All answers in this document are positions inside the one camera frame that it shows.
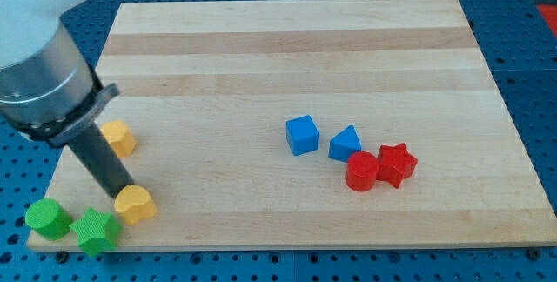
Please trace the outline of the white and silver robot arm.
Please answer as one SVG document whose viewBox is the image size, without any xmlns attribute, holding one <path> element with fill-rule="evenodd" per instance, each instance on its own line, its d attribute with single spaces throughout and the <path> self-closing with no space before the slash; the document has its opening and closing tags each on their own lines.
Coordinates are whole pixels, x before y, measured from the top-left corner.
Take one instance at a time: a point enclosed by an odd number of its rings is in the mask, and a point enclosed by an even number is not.
<svg viewBox="0 0 557 282">
<path fill-rule="evenodd" d="M 133 179 L 95 120 L 118 95 L 102 85 L 61 16 L 87 0 L 1 0 L 1 114 L 24 137 L 69 146 L 115 198 Z"/>
</svg>

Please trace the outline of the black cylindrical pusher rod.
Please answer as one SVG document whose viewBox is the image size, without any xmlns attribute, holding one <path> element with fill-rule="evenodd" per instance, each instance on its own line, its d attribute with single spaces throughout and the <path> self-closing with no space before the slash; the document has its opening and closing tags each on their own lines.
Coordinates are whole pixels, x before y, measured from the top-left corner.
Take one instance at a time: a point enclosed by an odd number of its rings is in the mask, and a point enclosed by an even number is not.
<svg viewBox="0 0 557 282">
<path fill-rule="evenodd" d="M 95 123 L 74 137 L 68 146 L 110 198 L 134 181 Z"/>
</svg>

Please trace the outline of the grey metal flange plate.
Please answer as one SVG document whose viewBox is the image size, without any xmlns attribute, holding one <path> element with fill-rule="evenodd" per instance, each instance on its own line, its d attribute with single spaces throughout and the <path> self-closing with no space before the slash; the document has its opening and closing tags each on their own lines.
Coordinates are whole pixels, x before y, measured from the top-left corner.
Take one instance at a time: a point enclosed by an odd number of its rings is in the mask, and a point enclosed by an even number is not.
<svg viewBox="0 0 557 282">
<path fill-rule="evenodd" d="M 95 71 L 74 69 L 44 82 L 27 74 L 3 87 L 3 117 L 32 141 L 60 148 L 94 124 L 120 94 L 116 84 L 102 85 Z"/>
</svg>

